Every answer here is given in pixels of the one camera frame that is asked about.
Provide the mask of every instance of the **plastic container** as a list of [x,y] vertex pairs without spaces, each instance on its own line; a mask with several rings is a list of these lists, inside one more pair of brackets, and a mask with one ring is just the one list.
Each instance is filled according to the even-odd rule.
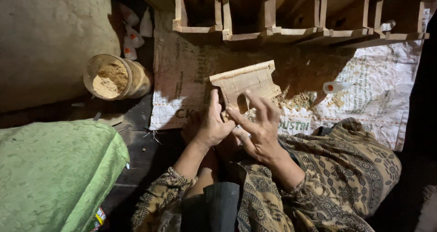
[[[94,90],[93,80],[97,76],[101,65],[114,62],[115,60],[121,61],[126,68],[128,72],[128,84],[120,95],[114,98],[106,98]],[[98,54],[88,61],[84,72],[84,84],[91,94],[100,99],[122,100],[126,98],[139,98],[149,93],[153,86],[153,76],[138,62],[122,59],[112,54]]]
[[123,40],[123,53],[124,57],[130,61],[137,59],[136,50],[132,44],[132,40],[128,36],[125,36]]
[[149,7],[144,12],[144,15],[141,19],[141,23],[139,24],[139,33],[142,36],[145,37],[152,37],[153,36],[153,27],[152,27],[152,21],[150,19],[150,12]]
[[135,26],[139,22],[139,17],[132,11],[132,9],[120,3],[120,10],[123,18],[129,26]]
[[134,48],[139,48],[144,44],[144,39],[139,35],[132,27],[126,25],[126,33],[128,37],[131,39],[132,46]]
[[347,89],[351,86],[351,83],[346,82],[326,82],[323,84],[323,91],[326,94],[337,93],[340,90]]

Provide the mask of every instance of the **green cloth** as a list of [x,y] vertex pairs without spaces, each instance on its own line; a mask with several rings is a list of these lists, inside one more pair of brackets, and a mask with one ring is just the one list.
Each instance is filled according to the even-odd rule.
[[129,155],[90,120],[0,130],[0,231],[85,231]]

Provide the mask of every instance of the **white plastic bottle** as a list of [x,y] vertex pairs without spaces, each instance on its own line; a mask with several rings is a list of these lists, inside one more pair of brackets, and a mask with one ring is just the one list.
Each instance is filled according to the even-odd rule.
[[123,53],[124,53],[124,58],[130,61],[134,61],[137,58],[135,48],[132,45],[130,37],[128,36],[124,37]]
[[352,86],[351,83],[346,83],[346,82],[336,82],[336,81],[326,82],[323,84],[323,91],[326,94],[333,94],[333,93],[337,93],[340,90],[347,89],[351,86]]
[[139,35],[132,27],[126,25],[126,33],[128,37],[131,39],[131,43],[134,48],[139,48],[144,44],[144,39]]
[[120,3],[120,10],[122,11],[124,20],[129,26],[138,24],[139,17],[134,13],[134,11],[132,11],[132,9]]
[[152,21],[150,20],[150,12],[149,7],[144,12],[144,16],[141,19],[141,23],[139,24],[139,33],[145,37],[153,36],[153,27]]

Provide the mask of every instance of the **hand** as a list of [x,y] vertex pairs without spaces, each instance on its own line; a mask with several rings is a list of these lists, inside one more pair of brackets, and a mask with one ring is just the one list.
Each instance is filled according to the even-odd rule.
[[288,155],[278,143],[277,129],[279,125],[279,109],[269,100],[245,93],[252,106],[257,109],[256,122],[253,123],[243,117],[237,109],[227,108],[229,115],[236,123],[252,135],[250,139],[243,130],[235,130],[233,133],[244,145],[245,151],[256,160],[269,166]]
[[205,114],[202,125],[193,141],[204,144],[208,149],[221,142],[235,128],[235,122],[229,120],[223,123],[220,117],[221,105],[219,104],[217,89],[211,90],[211,101]]

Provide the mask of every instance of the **patterned batik sleeve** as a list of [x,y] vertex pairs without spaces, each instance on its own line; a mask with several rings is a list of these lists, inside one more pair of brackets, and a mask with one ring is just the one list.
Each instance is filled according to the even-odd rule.
[[187,179],[173,168],[168,168],[140,197],[132,217],[132,231],[152,231],[153,223],[156,223],[165,207],[180,198],[196,182],[197,177]]
[[307,231],[364,231],[373,229],[352,208],[341,205],[337,196],[320,182],[313,171],[291,192],[281,192],[284,211]]

